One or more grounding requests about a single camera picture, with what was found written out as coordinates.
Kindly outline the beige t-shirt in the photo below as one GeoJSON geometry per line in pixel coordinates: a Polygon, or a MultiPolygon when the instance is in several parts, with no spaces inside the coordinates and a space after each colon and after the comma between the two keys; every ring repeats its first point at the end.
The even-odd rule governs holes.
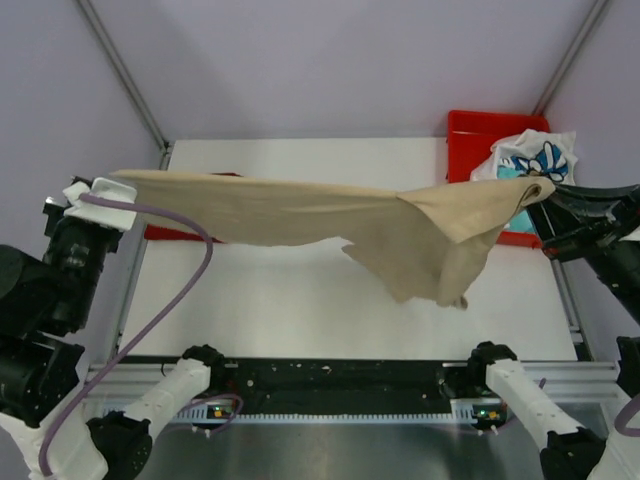
{"type": "Polygon", "coordinates": [[[119,170],[146,205],[182,214],[227,244],[302,246],[341,238],[343,252],[393,299],[466,309],[504,226],[547,199],[545,177],[462,182],[396,192],[213,174],[119,170]]]}

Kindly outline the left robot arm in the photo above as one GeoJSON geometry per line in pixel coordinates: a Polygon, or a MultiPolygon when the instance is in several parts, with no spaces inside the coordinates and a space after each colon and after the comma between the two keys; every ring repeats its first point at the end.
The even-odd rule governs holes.
{"type": "Polygon", "coordinates": [[[106,374],[85,382],[77,370],[85,349],[63,338],[85,327],[124,230],[69,211],[45,203],[43,258],[1,248],[1,428],[33,479],[135,479],[173,417],[201,393],[220,394],[227,374],[217,350],[192,346],[138,401],[85,419],[83,399],[106,374]]]}

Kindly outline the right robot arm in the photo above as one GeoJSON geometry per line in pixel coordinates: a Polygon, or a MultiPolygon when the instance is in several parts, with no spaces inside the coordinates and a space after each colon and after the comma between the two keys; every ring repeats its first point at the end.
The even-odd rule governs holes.
{"type": "MultiPolygon", "coordinates": [[[[528,213],[545,255],[583,260],[626,312],[639,317],[639,188],[560,186],[528,213]]],[[[467,362],[467,384],[494,394],[535,443],[546,479],[636,479],[639,476],[639,340],[620,336],[617,377],[607,383],[612,417],[593,430],[572,406],[503,344],[483,342],[467,362]]]]}

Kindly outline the teal t-shirt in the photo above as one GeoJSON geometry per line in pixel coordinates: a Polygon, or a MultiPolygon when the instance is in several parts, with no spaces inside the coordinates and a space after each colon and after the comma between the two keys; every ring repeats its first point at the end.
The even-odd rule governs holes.
{"type": "MultiPolygon", "coordinates": [[[[523,172],[506,166],[499,166],[497,169],[498,179],[514,179],[523,176],[523,172]]],[[[514,233],[533,234],[534,228],[526,211],[522,211],[514,216],[504,228],[505,231],[514,233]]]]}

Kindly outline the white printed t-shirt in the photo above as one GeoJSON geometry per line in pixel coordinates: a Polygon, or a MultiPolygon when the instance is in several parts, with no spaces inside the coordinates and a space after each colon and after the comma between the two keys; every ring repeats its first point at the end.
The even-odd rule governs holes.
{"type": "Polygon", "coordinates": [[[470,174],[472,181],[543,176],[556,184],[574,185],[576,132],[547,133],[526,129],[490,147],[489,157],[470,174]]]}

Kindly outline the folded red t-shirt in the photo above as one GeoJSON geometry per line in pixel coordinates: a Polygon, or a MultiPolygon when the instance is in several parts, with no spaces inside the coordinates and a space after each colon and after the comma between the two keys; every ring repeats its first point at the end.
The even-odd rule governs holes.
{"type": "MultiPolygon", "coordinates": [[[[209,186],[207,182],[182,182],[179,185],[163,186],[162,188],[156,187],[154,193],[147,192],[144,194],[145,200],[151,200],[152,197],[156,198],[155,203],[159,203],[160,195],[170,195],[172,200],[162,200],[165,207],[172,203],[176,205],[178,194],[189,194],[190,202],[194,202],[198,195],[201,193],[203,187],[209,186]]],[[[146,226],[144,232],[144,238],[152,241],[196,241],[200,242],[203,238],[197,233],[188,233],[186,230],[180,230],[174,227],[166,227],[164,224],[160,225],[156,221],[149,223],[146,226]]]]}

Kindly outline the red plastic bin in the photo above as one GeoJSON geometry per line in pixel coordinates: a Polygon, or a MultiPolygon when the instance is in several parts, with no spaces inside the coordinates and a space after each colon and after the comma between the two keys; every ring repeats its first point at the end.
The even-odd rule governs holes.
{"type": "Polygon", "coordinates": [[[471,172],[489,158],[491,145],[526,129],[550,132],[543,116],[452,110],[447,121],[449,183],[470,180],[471,172]]]}

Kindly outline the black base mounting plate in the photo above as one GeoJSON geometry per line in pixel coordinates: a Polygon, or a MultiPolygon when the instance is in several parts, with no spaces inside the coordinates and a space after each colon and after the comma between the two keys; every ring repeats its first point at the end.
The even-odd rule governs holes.
{"type": "Polygon", "coordinates": [[[249,413],[443,412],[453,399],[494,398],[465,362],[235,358],[199,396],[233,393],[249,413]]]}

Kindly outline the aluminium frame rail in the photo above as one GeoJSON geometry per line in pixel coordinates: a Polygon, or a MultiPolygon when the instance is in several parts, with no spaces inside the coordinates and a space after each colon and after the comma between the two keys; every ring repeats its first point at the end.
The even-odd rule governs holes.
{"type": "MultiPolygon", "coordinates": [[[[547,380],[544,392],[558,403],[601,403],[625,399],[612,362],[530,362],[523,369],[534,382],[547,380]]],[[[135,399],[164,378],[160,364],[116,366],[93,390],[97,399],[135,399]]]]}

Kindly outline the right aluminium corner post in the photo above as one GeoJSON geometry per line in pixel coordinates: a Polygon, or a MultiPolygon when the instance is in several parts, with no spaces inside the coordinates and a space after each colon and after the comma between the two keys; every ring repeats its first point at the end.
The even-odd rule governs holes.
{"type": "Polygon", "coordinates": [[[585,18],[572,37],[538,98],[531,112],[533,116],[544,116],[546,114],[613,5],[613,0],[596,0],[591,3],[585,18]]]}

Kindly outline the aluminium corner post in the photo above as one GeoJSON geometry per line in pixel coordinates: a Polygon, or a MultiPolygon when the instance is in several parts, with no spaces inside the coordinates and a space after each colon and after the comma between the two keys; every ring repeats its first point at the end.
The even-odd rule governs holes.
{"type": "Polygon", "coordinates": [[[613,5],[613,0],[596,0],[591,3],[585,18],[572,37],[538,98],[531,112],[533,116],[544,116],[546,114],[613,5]]]}
{"type": "Polygon", "coordinates": [[[141,90],[135,82],[114,40],[101,19],[94,3],[89,0],[75,0],[74,6],[85,22],[89,32],[95,38],[107,64],[113,71],[132,108],[138,115],[144,128],[161,152],[168,149],[170,142],[162,132],[159,123],[152,114],[141,90]]]}

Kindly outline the left aluminium corner post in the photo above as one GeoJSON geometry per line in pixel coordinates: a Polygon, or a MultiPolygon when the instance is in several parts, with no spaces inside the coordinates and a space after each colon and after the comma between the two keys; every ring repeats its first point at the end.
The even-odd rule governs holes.
{"type": "Polygon", "coordinates": [[[170,142],[162,132],[159,123],[152,114],[141,90],[135,82],[114,40],[101,19],[94,3],[89,0],[75,0],[74,6],[85,22],[89,32],[95,38],[107,64],[113,71],[132,108],[138,115],[144,128],[161,152],[168,149],[170,142]]]}

